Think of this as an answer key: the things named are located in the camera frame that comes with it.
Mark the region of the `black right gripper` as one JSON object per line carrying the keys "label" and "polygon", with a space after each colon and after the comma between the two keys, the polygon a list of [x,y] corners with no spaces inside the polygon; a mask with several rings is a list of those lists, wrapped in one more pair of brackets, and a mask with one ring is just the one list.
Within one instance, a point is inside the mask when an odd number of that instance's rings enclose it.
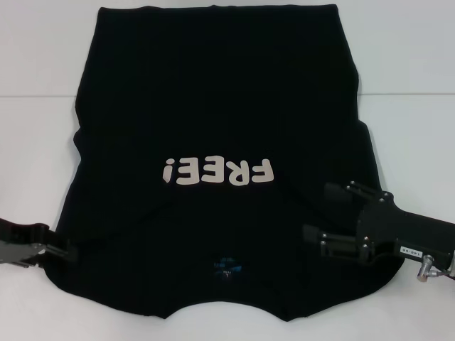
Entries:
{"label": "black right gripper", "polygon": [[331,234],[304,224],[303,239],[319,247],[322,256],[393,255],[421,262],[433,258],[434,266],[450,266],[455,256],[455,224],[406,212],[396,206],[389,192],[351,181],[347,185],[325,184],[331,201],[367,201],[358,218],[356,238]]}

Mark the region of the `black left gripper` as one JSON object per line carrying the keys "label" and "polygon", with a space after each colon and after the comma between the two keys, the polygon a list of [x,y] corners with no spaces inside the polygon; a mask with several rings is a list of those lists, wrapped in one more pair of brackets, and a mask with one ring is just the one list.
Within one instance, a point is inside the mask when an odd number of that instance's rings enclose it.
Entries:
{"label": "black left gripper", "polygon": [[16,224],[0,218],[0,264],[35,266],[42,250],[63,260],[78,258],[77,248],[70,240],[48,230],[48,225]]}

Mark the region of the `black shirt with FREE print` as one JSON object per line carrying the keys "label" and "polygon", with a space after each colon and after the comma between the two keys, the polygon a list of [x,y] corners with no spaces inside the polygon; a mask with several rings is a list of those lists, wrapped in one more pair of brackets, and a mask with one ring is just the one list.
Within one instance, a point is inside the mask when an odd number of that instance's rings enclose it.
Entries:
{"label": "black shirt with FREE print", "polygon": [[56,232],[59,289],[167,318],[251,305],[282,320],[368,296],[402,265],[323,257],[355,230],[327,183],[379,188],[336,5],[99,10],[75,100],[81,160]]}

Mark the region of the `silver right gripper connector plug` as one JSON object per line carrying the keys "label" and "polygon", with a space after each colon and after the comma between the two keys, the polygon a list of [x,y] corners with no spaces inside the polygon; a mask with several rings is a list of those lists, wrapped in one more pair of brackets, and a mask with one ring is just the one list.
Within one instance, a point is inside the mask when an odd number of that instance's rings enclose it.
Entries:
{"label": "silver right gripper connector plug", "polygon": [[434,257],[431,255],[424,255],[422,257],[422,263],[417,274],[417,280],[425,283],[429,278],[436,278],[439,276],[439,272],[432,270],[434,263]]}

